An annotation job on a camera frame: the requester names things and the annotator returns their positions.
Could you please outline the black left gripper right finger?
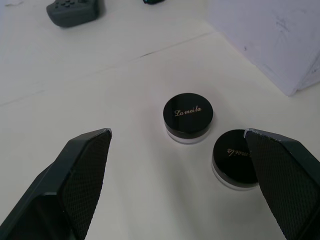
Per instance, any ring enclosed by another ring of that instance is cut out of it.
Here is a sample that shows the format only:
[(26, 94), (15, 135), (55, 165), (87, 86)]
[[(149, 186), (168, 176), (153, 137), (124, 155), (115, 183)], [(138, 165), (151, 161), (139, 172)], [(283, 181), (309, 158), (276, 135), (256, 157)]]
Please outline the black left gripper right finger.
[(320, 238), (320, 162), (299, 141), (248, 128), (244, 138), (267, 205), (287, 240)]

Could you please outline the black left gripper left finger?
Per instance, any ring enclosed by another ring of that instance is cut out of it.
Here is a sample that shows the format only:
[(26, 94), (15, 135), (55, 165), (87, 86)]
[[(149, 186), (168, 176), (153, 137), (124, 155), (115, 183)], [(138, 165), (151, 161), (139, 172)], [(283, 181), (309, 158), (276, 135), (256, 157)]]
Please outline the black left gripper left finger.
[(109, 128), (67, 142), (0, 226), (2, 240), (83, 240), (103, 187)]

